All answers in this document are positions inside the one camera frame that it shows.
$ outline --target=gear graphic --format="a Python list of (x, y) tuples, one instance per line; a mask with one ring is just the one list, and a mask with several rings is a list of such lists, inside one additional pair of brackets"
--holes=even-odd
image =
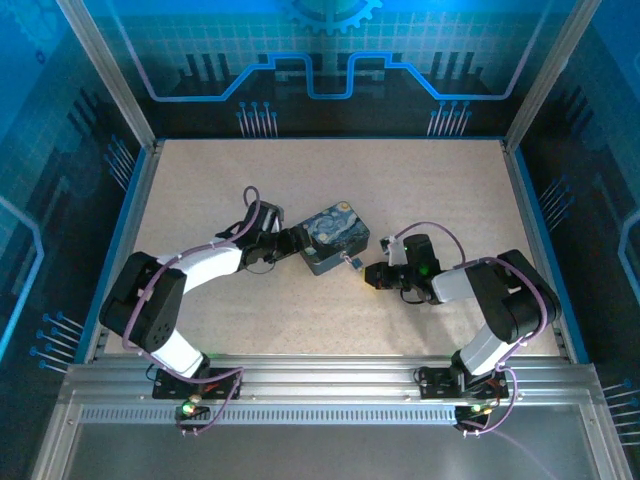
[(281, 0), (287, 16), (300, 28), (310, 27), (313, 33), (325, 31), (333, 35), (349, 27), (360, 28), (360, 21), (371, 20), (372, 10), (382, 7), (381, 0)]
[(54, 0), (0, 0), (0, 13), (9, 13), (20, 31), (38, 48), (53, 40), (58, 30)]

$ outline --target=blue wall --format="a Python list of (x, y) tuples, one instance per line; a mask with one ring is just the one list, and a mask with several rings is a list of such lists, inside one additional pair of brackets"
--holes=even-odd
[(75, 350), (43, 315), (82, 328), (123, 152), (139, 145), (54, 1), (0, 0), (0, 66), (0, 477), (13, 479), (29, 477)]
[(639, 22), (637, 1), (603, 0), (522, 144), (587, 352), (605, 385), (636, 388)]
[(573, 1), (323, 5), (88, 3), (156, 135), (264, 137), (503, 135)]

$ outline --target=speckled tabletop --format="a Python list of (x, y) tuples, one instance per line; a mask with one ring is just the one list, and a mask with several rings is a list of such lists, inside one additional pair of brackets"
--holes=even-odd
[[(209, 241), (245, 215), (242, 191), (282, 206), (285, 226), (348, 201), (378, 240), (431, 220), (451, 229), (468, 258), (520, 249), (531, 257), (497, 141), (173, 140), (165, 143), (136, 250), (157, 256)], [(443, 268), (455, 244), (429, 233)], [(299, 256), (267, 275), (240, 272), (183, 298), (178, 330), (207, 353), (448, 355), (482, 326), (475, 301), (413, 306), (375, 291), (349, 266), (316, 277)], [(111, 335), (107, 352), (120, 352)], [(522, 354), (557, 355), (547, 329)]]

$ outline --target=green light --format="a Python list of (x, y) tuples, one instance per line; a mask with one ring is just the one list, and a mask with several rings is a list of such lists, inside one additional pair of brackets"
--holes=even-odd
[(184, 413), (185, 415), (191, 415), (193, 412), (195, 412), (195, 410), (196, 406), (191, 402), (182, 405), (182, 413)]

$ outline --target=blue trim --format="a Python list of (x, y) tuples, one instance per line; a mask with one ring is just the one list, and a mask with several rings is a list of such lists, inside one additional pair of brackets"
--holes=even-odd
[(573, 344), (573, 348), (576, 352), (576, 359), (579, 363), (589, 363), (589, 355), (587, 354), (587, 350), (584, 346), (584, 341), (582, 340), (580, 327), (578, 325), (578, 321), (576, 320), (573, 307), (571, 306), (569, 293), (567, 292), (567, 287), (564, 284), (562, 273), (560, 272), (560, 267), (558, 265), (558, 259), (551, 243), (551, 237), (549, 236), (549, 231), (547, 230), (547, 226), (544, 223), (542, 210), (540, 210), (540, 205), (538, 204), (536, 193), (533, 189), (533, 183), (531, 182), (531, 177), (529, 176), (529, 170), (527, 170), (527, 165), (525, 164), (520, 147), (516, 149), (515, 157), (516, 162), (518, 163), (518, 169), (520, 170), (520, 175), (522, 176), (522, 182), (524, 183), (524, 188), (527, 193), (528, 198), (526, 200), (528, 200), (529, 204), (531, 205), (531, 211), (533, 212), (533, 216), (535, 217), (538, 231), (540, 232), (540, 238), (542, 239), (542, 248), (547, 255), (547, 260), (549, 260), (551, 275), (553, 276), (553, 280), (556, 284), (556, 291), (558, 294), (558, 298), (560, 299), (560, 304), (562, 305), (562, 310), (564, 311), (564, 317), (567, 321), (567, 328), (569, 329), (571, 343)]
[(228, 140), (498, 140), (504, 141), (504, 135), (493, 135), (486, 137), (425, 137), (424, 135), (420, 136), (410, 136), (410, 135), (378, 135), (371, 137), (278, 137), (278, 138), (243, 138), (243, 137), (163, 137), (158, 139), (159, 141), (165, 140), (224, 140), (225, 142)]
[(122, 202), (122, 208), (120, 210), (120, 215), (118, 216), (118, 222), (116, 223), (116, 228), (113, 231), (113, 236), (111, 237), (109, 250), (107, 250), (107, 256), (105, 257), (104, 265), (102, 266), (102, 273), (100, 273), (98, 285), (96, 286), (96, 293), (93, 296), (93, 301), (91, 302), (91, 307), (89, 308), (89, 313), (87, 314), (87, 320), (82, 331), (82, 337), (80, 337), (80, 342), (78, 343), (78, 349), (76, 350), (76, 356), (74, 360), (75, 363), (83, 363), (84, 357), (87, 354), (87, 350), (89, 349), (91, 337), (93, 336), (93, 331), (98, 321), (100, 307), (102, 306), (102, 300), (104, 299), (104, 296), (107, 292), (109, 277), (111, 276), (113, 264), (116, 260), (116, 255), (123, 238), (124, 228), (126, 226), (127, 219), (129, 218), (131, 207), (133, 206), (133, 199), (136, 195), (136, 190), (140, 182), (142, 169), (144, 168), (146, 163), (145, 160), (146, 152), (143, 148), (141, 148), (140, 153), (138, 154), (138, 159), (136, 160), (136, 167), (133, 170), (133, 175), (131, 176), (131, 182), (129, 183), (130, 188), (127, 190), (124, 201)]

